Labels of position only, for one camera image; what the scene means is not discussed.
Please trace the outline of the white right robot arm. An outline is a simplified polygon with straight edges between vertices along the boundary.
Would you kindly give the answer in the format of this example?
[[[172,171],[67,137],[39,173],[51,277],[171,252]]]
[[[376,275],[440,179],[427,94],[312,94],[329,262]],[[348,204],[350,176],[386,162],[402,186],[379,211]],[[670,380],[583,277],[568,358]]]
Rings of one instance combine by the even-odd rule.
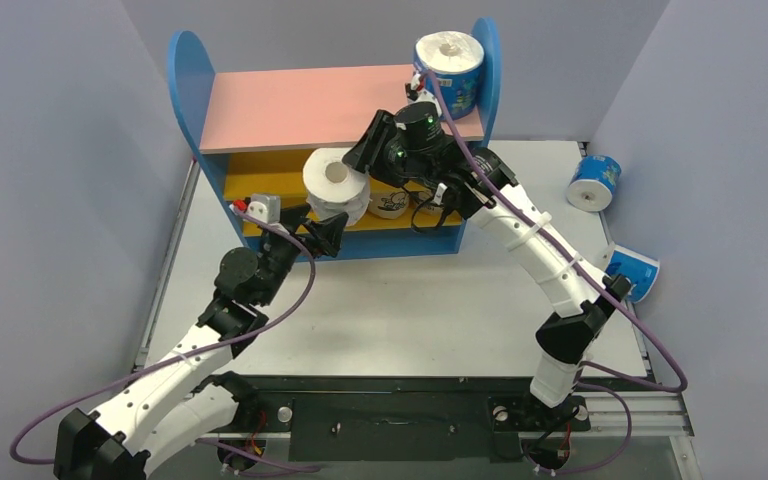
[[[594,340],[631,291],[630,280],[583,259],[537,209],[513,170],[491,149],[444,131],[430,102],[375,113],[343,156],[350,169],[392,187],[427,188],[452,212],[504,245],[553,310],[536,333],[541,359],[524,400],[526,418],[548,427],[564,412]]]

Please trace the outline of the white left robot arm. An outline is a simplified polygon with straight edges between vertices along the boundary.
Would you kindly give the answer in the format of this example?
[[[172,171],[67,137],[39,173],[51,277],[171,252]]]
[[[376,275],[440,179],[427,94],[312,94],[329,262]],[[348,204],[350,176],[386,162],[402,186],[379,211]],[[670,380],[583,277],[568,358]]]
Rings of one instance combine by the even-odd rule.
[[[218,369],[238,357],[271,320],[263,313],[297,258],[338,255],[349,216],[313,220],[309,205],[278,209],[251,199],[229,206],[261,230],[256,249],[236,247],[220,260],[214,293],[179,344],[123,390],[60,422],[53,473],[58,479],[146,479],[162,463],[221,427],[251,427],[256,391]]]

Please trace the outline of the white floral paper roll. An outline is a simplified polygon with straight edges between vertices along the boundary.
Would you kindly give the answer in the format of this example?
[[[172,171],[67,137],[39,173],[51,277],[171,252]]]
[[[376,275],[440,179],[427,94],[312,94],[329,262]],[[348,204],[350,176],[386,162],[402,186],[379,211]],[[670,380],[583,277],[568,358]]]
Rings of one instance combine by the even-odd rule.
[[[357,224],[370,202],[370,179],[342,159],[348,148],[318,148],[304,163],[302,180],[307,203],[319,220],[342,213],[348,215],[349,227]]]

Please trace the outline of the brown cartoon paper roll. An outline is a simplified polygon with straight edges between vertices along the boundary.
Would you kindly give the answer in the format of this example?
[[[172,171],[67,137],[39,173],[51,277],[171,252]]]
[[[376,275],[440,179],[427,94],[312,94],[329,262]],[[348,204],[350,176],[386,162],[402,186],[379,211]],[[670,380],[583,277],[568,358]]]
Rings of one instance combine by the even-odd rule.
[[[433,202],[433,196],[427,191],[418,191],[411,194],[415,208],[426,215],[440,215],[443,207]]]

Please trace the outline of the blue paper roll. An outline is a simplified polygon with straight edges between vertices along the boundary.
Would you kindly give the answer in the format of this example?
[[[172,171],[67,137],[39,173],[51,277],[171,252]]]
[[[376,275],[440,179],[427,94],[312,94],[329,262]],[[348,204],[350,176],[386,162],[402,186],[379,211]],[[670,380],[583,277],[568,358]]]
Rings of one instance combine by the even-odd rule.
[[[601,212],[612,202],[622,174],[610,156],[588,155],[581,159],[565,191],[567,201],[585,212]]]
[[[651,292],[661,269],[659,260],[616,243],[608,245],[601,262],[608,275],[621,274],[630,281],[632,288],[627,299],[633,304]]]
[[[420,37],[414,46],[414,69],[432,71],[442,102],[455,120],[470,114],[476,106],[484,62],[484,48],[470,34],[440,31]]]

